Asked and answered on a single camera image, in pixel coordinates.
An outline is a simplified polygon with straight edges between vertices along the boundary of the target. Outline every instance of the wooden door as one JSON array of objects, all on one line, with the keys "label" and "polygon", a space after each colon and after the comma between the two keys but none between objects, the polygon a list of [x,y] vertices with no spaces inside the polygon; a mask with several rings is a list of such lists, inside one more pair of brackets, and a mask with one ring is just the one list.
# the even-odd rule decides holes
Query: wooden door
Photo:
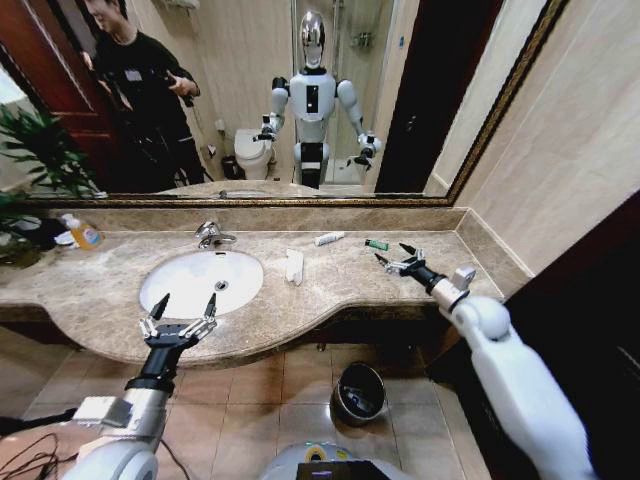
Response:
[{"label": "wooden door", "polygon": [[423,191],[501,5],[420,2],[376,192]]},{"label": "wooden door", "polygon": [[123,191],[124,143],[109,106],[46,0],[2,0],[0,60],[41,111],[89,156],[98,186]]}]

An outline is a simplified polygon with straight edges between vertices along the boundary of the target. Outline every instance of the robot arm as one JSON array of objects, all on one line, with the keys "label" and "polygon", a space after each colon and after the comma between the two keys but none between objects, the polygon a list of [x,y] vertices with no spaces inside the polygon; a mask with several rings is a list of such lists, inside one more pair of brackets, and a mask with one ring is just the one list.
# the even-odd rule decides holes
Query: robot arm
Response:
[{"label": "robot arm", "polygon": [[124,398],[87,397],[76,411],[74,421],[104,427],[98,440],[80,449],[77,463],[64,480],[156,478],[158,461],[154,453],[164,432],[165,407],[173,393],[178,360],[182,352],[216,327],[215,293],[203,317],[189,325],[156,325],[168,301],[169,294],[140,320],[151,351],[138,376],[127,383]]},{"label": "robot arm", "polygon": [[376,255],[378,260],[388,273],[411,276],[424,285],[467,340],[473,367],[500,424],[540,476],[595,479],[584,426],[543,360],[522,342],[500,302],[469,296],[475,270],[459,268],[449,280],[426,267],[421,250],[400,245],[413,256],[389,262]]},{"label": "robot arm", "polygon": [[369,170],[373,164],[373,158],[382,149],[382,142],[372,133],[365,133],[362,127],[362,110],[360,109],[353,83],[349,80],[342,80],[336,90],[340,103],[347,112],[349,121],[358,135],[360,155],[354,161],[359,165],[365,165]]},{"label": "robot arm", "polygon": [[287,80],[278,77],[271,84],[271,113],[262,116],[262,132],[253,138],[258,140],[275,140],[284,125],[284,109],[289,101],[289,85]]}]

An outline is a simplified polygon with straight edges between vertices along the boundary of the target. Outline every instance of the person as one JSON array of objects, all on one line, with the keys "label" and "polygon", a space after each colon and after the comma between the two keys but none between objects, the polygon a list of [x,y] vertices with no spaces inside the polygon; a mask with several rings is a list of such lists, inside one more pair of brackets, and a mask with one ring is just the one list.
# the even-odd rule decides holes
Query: person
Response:
[{"label": "person", "polygon": [[164,45],[128,20],[124,0],[85,0],[85,5],[102,35],[95,56],[83,53],[84,61],[131,113],[136,137],[150,144],[159,171],[149,173],[159,177],[157,188],[174,188],[182,172],[189,184],[203,183],[204,169],[179,101],[193,105],[200,95],[197,83]]}]

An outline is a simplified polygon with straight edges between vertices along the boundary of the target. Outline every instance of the green plant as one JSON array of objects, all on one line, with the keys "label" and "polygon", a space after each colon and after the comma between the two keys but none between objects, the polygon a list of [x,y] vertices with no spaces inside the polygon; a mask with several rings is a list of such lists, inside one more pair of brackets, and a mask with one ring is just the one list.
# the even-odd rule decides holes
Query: green plant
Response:
[{"label": "green plant", "polygon": [[24,238],[18,222],[31,222],[31,216],[25,215],[13,204],[22,195],[0,192],[0,265],[28,267],[40,258],[39,248]]},{"label": "green plant", "polygon": [[85,165],[86,155],[75,149],[59,118],[23,109],[14,115],[0,105],[0,133],[13,139],[0,144],[0,153],[4,156],[15,162],[41,163],[29,170],[29,174],[36,175],[32,186],[77,197],[97,193],[93,172]]}]

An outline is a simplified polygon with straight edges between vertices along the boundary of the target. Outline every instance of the yellow sticker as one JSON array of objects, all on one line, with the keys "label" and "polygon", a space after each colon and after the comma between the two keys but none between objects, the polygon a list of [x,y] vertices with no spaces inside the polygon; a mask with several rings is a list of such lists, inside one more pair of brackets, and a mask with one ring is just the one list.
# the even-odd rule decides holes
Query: yellow sticker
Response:
[{"label": "yellow sticker", "polygon": [[312,460],[314,462],[324,462],[326,459],[327,459],[327,454],[319,445],[314,445],[312,447],[309,447],[306,455],[304,456],[304,461],[306,463],[309,463]]}]

